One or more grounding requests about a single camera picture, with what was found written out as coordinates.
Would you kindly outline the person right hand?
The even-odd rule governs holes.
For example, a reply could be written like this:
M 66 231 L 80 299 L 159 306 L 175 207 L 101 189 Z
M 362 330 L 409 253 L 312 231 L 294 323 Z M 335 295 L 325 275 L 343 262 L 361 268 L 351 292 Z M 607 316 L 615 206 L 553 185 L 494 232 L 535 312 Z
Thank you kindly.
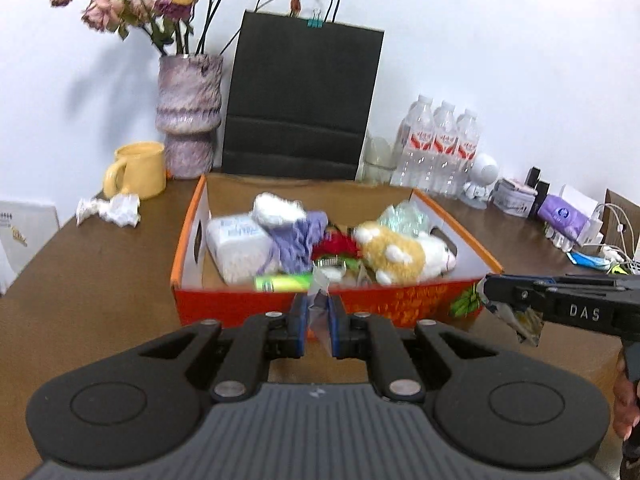
M 632 430 L 639 427 L 639 389 L 627 378 L 626 371 L 626 362 L 623 353 L 620 353 L 616 364 L 617 376 L 613 385 L 612 428 L 624 443 L 630 438 Z

